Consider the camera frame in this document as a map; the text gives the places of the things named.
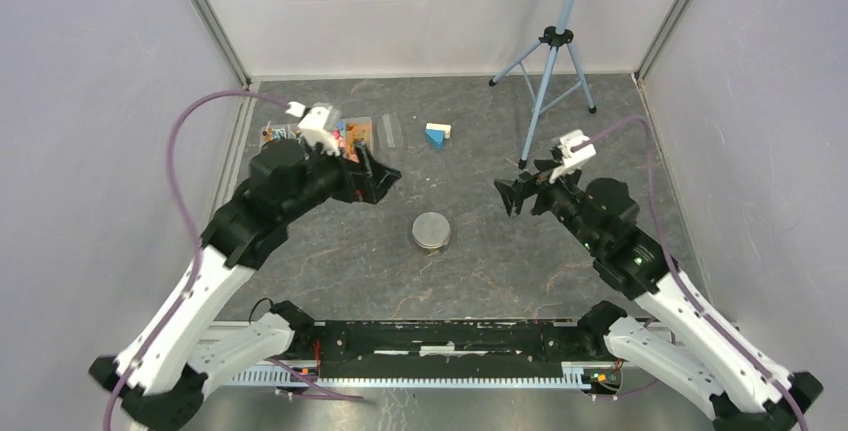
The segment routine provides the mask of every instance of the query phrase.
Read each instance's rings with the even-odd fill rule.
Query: tripod leg
[[[598,107],[595,106],[595,100],[592,99],[592,93],[589,92],[589,82],[586,81],[586,75],[583,74],[583,65],[580,63],[580,55],[577,54],[577,47],[574,43],[568,43],[568,54],[571,55],[571,61],[574,62],[574,69],[577,71],[577,78],[583,83],[583,92],[586,93],[586,102],[589,103],[589,112],[594,114],[598,112]]]
[[[507,66],[507,67],[506,67],[503,71],[501,71],[500,73],[498,73],[498,75],[497,75],[497,76],[495,76],[494,78],[490,79],[490,80],[489,80],[489,86],[494,86],[494,85],[498,84],[498,81],[500,81],[500,80],[501,80],[501,78],[503,78],[504,76],[506,76],[506,73],[508,73],[508,72],[512,71],[512,68],[514,68],[514,67],[518,66],[518,63],[520,63],[520,62],[524,61],[524,58],[526,58],[527,56],[530,56],[530,53],[532,53],[533,51],[536,51],[536,48],[538,48],[538,47],[539,47],[539,46],[541,46],[541,45],[542,45],[542,42],[541,42],[541,41],[536,41],[536,43],[534,43],[534,44],[533,44],[533,46],[530,46],[530,47],[527,49],[527,51],[525,51],[525,52],[524,52],[521,56],[519,56],[518,58],[516,58],[516,60],[515,60],[515,61],[513,61],[513,62],[509,63],[509,66]]]
[[[530,145],[533,143],[536,123],[539,121],[539,115],[542,114],[542,102],[545,100],[548,82],[550,82],[551,73],[554,71],[556,55],[557,48],[552,46],[551,54],[548,55],[548,63],[545,65],[545,72],[542,74],[542,82],[539,84],[539,91],[536,93],[536,104],[533,106],[533,117],[530,119],[530,129],[527,130],[527,140],[524,141],[524,151],[521,152],[521,159],[518,160],[519,169],[524,169],[527,166],[527,155],[530,154]]]

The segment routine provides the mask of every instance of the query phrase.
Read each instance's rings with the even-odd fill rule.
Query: round container
[[[412,238],[422,249],[437,251],[450,240],[450,224],[439,213],[424,213],[412,223]]]

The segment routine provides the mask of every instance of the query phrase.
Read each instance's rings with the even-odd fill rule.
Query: white wall
[[[693,0],[646,79],[658,135],[717,307],[848,395],[848,0]]]
[[[190,259],[165,184],[171,123],[234,80],[189,0],[0,10],[0,429],[100,429],[88,366],[143,329]],[[198,217],[236,103],[208,108],[178,146]]]
[[[255,76],[499,71],[563,0],[210,0]],[[587,72],[635,70],[673,0],[577,0],[570,28]],[[541,71],[546,53],[529,68]],[[561,60],[557,68],[571,71]]]

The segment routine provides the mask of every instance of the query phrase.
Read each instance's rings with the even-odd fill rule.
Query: tripod
[[[527,131],[527,139],[524,141],[524,150],[521,152],[521,158],[518,160],[519,169],[524,169],[527,166],[527,155],[530,153],[530,144],[533,142],[533,134],[536,132],[536,123],[539,121],[539,116],[542,113],[550,109],[581,86],[583,87],[583,92],[586,93],[586,101],[589,103],[589,112],[595,113],[598,111],[598,108],[595,106],[595,101],[592,99],[592,94],[589,92],[589,83],[586,82],[586,75],[583,74],[583,66],[580,64],[580,56],[577,54],[577,48],[572,43],[574,40],[574,33],[572,33],[571,30],[565,29],[565,26],[568,24],[568,16],[571,14],[572,6],[574,6],[574,0],[565,0],[562,5],[562,11],[560,12],[559,22],[557,25],[545,28],[542,37],[539,38],[537,43],[533,43],[527,51],[525,51],[515,61],[510,63],[509,66],[498,73],[497,76],[489,80],[489,86],[494,86],[498,84],[498,81],[500,81],[501,78],[512,71],[513,68],[520,66],[521,72],[524,74],[524,81],[527,83],[527,88],[530,89],[530,97],[533,98],[534,103],[533,118],[530,120],[530,129]],[[534,92],[533,85],[530,84],[530,78],[527,76],[527,70],[524,68],[523,61],[530,55],[530,53],[535,51],[536,48],[542,44],[547,44],[551,49],[548,54],[548,62],[545,65],[545,72],[542,73],[542,82],[539,84],[539,90],[538,92]],[[554,63],[556,63],[557,53],[559,52],[560,46],[563,44],[565,44],[568,48],[568,54],[571,55],[571,61],[574,63],[574,69],[577,71],[578,81],[577,84],[572,86],[568,91],[562,93],[558,98],[548,103],[547,106],[542,107],[545,100],[545,92],[547,92],[548,83],[551,80],[551,73],[553,73]]]

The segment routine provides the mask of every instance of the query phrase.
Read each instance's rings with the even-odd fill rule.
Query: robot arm
[[[519,213],[523,201],[536,196],[531,213],[551,212],[595,258],[593,266],[604,282],[665,323],[689,352],[650,338],[607,302],[593,308],[582,326],[600,349],[645,368],[684,394],[715,419],[716,429],[791,429],[794,415],[775,383],[789,390],[804,411],[821,393],[821,384],[809,373],[790,373],[768,358],[697,292],[701,306],[693,306],[675,281],[679,278],[694,290],[686,273],[669,269],[660,244],[636,226],[639,206],[625,183],[599,178],[585,190],[577,186],[579,168],[595,150],[591,145],[572,150],[587,139],[580,131],[569,133],[553,149],[553,160],[536,162],[539,173],[523,172],[512,183],[495,181],[507,213]],[[729,339],[756,356],[771,376],[763,376]]]
[[[376,204],[400,179],[399,171],[377,162],[364,145],[355,147],[358,162],[339,155],[329,134],[338,117],[332,108],[292,103],[289,112],[302,118],[298,127],[307,145],[275,141],[251,160],[249,178],[201,234],[203,259],[192,291],[120,391],[123,409],[150,429],[181,428],[217,387],[291,345],[297,326],[270,312],[214,345],[197,346],[224,304],[288,239],[289,223],[329,198]],[[103,388],[112,391],[127,372],[190,274],[183,274],[137,339],[117,356],[94,361],[89,374]]]

